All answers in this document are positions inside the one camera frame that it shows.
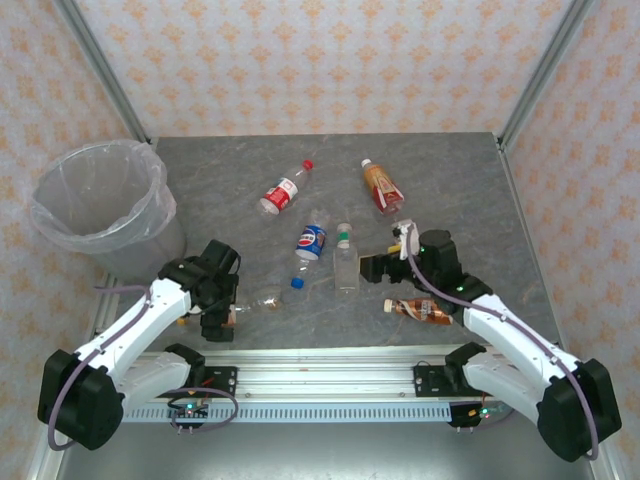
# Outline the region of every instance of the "wall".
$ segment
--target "wall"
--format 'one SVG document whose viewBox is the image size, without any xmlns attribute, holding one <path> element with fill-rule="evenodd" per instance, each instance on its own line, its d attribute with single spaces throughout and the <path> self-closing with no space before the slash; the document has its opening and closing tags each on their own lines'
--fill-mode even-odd
<svg viewBox="0 0 640 480">
<path fill-rule="evenodd" d="M 35 442 L 42 367 L 89 327 L 102 272 L 31 226 L 36 179 L 56 156 L 127 137 L 51 0 L 0 5 L 0 465 L 24 478 Z"/>
<path fill-rule="evenodd" d="M 79 0 L 151 136 L 501 131 L 569 0 Z"/>
<path fill-rule="evenodd" d="M 640 465 L 640 10 L 597 2 L 509 154 L 569 347 L 612 374 Z"/>
</svg>

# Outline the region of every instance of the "transparent trash bag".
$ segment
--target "transparent trash bag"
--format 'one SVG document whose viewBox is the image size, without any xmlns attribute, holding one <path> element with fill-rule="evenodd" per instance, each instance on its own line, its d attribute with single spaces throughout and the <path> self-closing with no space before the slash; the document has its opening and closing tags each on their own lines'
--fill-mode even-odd
<svg viewBox="0 0 640 480">
<path fill-rule="evenodd" d="M 184 255 L 167 171 L 146 143 L 85 145 L 58 158 L 33 193 L 31 217 L 62 248 L 126 282 L 150 282 Z"/>
</svg>

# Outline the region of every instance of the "purple cable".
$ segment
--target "purple cable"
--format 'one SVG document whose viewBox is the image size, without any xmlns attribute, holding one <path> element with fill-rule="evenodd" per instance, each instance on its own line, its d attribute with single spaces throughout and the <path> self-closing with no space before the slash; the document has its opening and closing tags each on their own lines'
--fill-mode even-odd
<svg viewBox="0 0 640 480">
<path fill-rule="evenodd" d="M 471 302 L 459 300 L 455 297 L 452 297 L 451 295 L 447 295 L 446 293 L 441 292 L 436 287 L 431 285 L 431 283 L 429 283 L 429 281 L 424 277 L 424 275 L 422 275 L 422 272 L 418 269 L 418 266 L 416 265 L 416 261 L 413 258 L 413 252 L 411 251 L 411 242 L 409 241 L 409 238 L 411 238 L 411 233 L 413 232 L 414 228 L 415 227 L 413 225 L 409 227 L 409 232 L 407 234 L 407 239 L 406 239 L 406 248 L 407 248 L 407 253 L 409 254 L 408 258 L 409 258 L 409 264 L 411 265 L 411 269 L 413 270 L 414 275 L 418 278 L 418 280 L 420 280 L 420 282 L 422 282 L 422 284 L 425 287 L 427 287 L 432 293 L 436 294 L 438 297 L 443 298 L 444 300 L 447 300 L 451 303 L 455 303 L 456 305 L 460 305 L 461 307 L 472 308 L 484 313 L 488 313 L 489 315 L 492 315 L 501 321 L 507 322 L 509 325 L 514 327 L 516 330 L 518 330 L 520 333 L 526 336 L 529 340 L 531 340 L 540 350 L 544 352 L 544 354 L 547 357 L 549 357 L 549 360 L 556 358 L 554 353 L 544 343 L 538 340 L 538 338 L 535 335 L 529 332 L 529 330 L 524 328 L 518 322 L 515 322 L 514 320 L 498 312 L 497 310 L 486 308 L 481 305 L 475 305 Z M 582 407 L 585 417 L 587 418 L 587 425 L 589 426 L 589 434 L 591 435 L 591 455 L 587 453 L 585 454 L 585 457 L 588 460 L 593 461 L 596 458 L 598 458 L 598 453 L 599 453 L 598 431 L 596 430 L 596 422 L 593 418 L 593 412 L 591 411 L 591 407 L 589 407 L 589 402 L 587 401 L 587 397 L 585 397 L 584 392 L 582 391 L 582 388 L 578 383 L 578 380 L 576 380 L 576 377 L 573 375 L 571 370 L 569 370 L 569 367 L 567 367 L 564 364 L 564 362 L 559 358 L 556 358 L 556 363 L 558 367 L 560 367 L 560 370 L 562 370 L 562 372 L 565 374 L 567 379 L 569 379 L 569 383 L 571 384 L 573 389 L 576 391 L 576 394 L 578 395 L 578 400 L 580 401 L 580 406 Z"/>
<path fill-rule="evenodd" d="M 49 416 L 49 427 L 47 429 L 47 439 L 49 441 L 49 448 L 51 448 L 51 450 L 54 450 L 56 452 L 66 450 L 67 448 L 71 447 L 76 443 L 75 441 L 72 440 L 69 443 L 65 443 L 64 445 L 58 445 L 56 443 L 56 437 L 55 437 L 56 421 L 58 420 L 58 415 L 60 414 L 60 407 L 62 407 L 62 402 L 64 402 L 64 399 L 69 393 L 69 390 L 71 390 L 73 382 L 76 381 L 76 379 L 80 375 L 80 372 L 82 372 L 84 367 L 86 367 L 91 362 L 91 360 L 96 358 L 102 351 L 104 351 L 105 348 L 107 348 L 113 342 L 118 340 L 118 338 L 120 338 L 131 327 L 133 327 L 136 323 L 138 323 L 138 321 L 144 316 L 144 314 L 147 313 L 147 310 L 149 309 L 149 305 L 151 303 L 151 291 L 149 290 L 149 287 L 145 287 L 143 285 L 131 285 L 127 287 L 116 287 L 116 288 L 96 287 L 96 290 L 98 290 L 102 294 L 125 293 L 125 292 L 141 290 L 144 292 L 145 296 L 147 297 L 147 300 L 142 305 L 142 308 L 140 309 L 140 311 L 136 314 L 135 317 L 131 319 L 129 323 L 124 325 L 120 330 L 118 330 L 111 337 L 105 340 L 104 343 L 100 345 L 100 349 L 94 350 L 89 355 L 87 355 L 87 358 L 85 358 L 82 362 L 80 362 L 80 364 L 75 368 L 75 370 L 71 373 L 71 375 L 69 375 L 69 378 L 67 378 L 67 381 L 60 389 L 60 393 L 58 393 L 58 397 L 56 398 L 56 401 L 53 404 L 53 408 L 51 409 L 51 415 Z"/>
<path fill-rule="evenodd" d="M 218 390 L 217 388 L 206 388 L 206 387 L 178 388 L 176 390 L 171 390 L 168 393 L 190 393 L 190 392 L 214 393 L 216 395 L 222 395 L 223 397 L 231 400 L 234 406 L 233 413 L 229 415 L 229 418 L 227 418 L 226 420 L 223 420 L 222 422 L 214 423 L 213 425 L 209 425 L 207 427 L 200 427 L 195 430 L 190 429 L 190 433 L 204 433 L 204 432 L 209 432 L 211 430 L 215 430 L 217 428 L 224 427 L 225 425 L 228 425 L 229 423 L 231 423 L 231 421 L 238 416 L 238 411 L 240 410 L 240 405 L 238 405 L 238 401 L 230 393 L 227 393 L 223 390 Z M 171 426 L 176 430 L 178 430 L 178 433 L 180 433 L 180 431 L 182 430 L 182 427 L 176 422 L 176 417 L 178 416 L 178 414 L 184 412 L 186 409 L 187 409 L 186 407 L 179 408 L 175 410 L 171 415 Z"/>
</svg>

